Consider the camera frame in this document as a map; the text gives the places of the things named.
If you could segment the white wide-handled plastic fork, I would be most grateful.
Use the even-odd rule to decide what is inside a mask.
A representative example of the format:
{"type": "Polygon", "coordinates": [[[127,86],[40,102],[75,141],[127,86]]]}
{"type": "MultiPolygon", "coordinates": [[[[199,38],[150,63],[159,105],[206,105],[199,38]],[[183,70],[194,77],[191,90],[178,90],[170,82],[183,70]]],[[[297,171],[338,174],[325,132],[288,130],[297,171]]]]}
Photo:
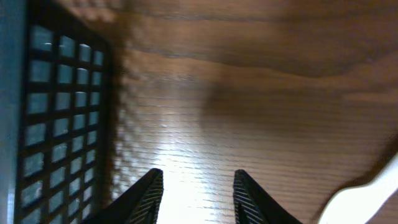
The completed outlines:
{"type": "Polygon", "coordinates": [[[372,181],[334,194],[318,224],[365,224],[396,191],[397,156],[394,156],[372,181]]]}

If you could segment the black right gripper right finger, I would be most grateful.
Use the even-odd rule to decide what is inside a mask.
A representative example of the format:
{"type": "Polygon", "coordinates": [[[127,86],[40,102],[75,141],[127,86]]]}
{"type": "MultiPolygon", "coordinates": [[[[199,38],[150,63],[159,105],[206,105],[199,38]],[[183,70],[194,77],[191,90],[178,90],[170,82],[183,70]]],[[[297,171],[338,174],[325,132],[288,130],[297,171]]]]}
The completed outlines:
{"type": "Polygon", "coordinates": [[[301,224],[242,169],[234,173],[233,202],[239,224],[301,224]]]}

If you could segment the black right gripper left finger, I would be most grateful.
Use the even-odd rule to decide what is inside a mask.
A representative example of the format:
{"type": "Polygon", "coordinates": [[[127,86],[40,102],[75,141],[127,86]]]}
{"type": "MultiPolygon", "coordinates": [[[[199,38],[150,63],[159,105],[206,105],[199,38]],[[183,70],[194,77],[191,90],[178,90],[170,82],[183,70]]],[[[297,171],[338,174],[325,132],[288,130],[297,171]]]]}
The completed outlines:
{"type": "Polygon", "coordinates": [[[153,168],[111,205],[90,217],[90,224],[156,224],[163,192],[163,171],[153,168]]]}

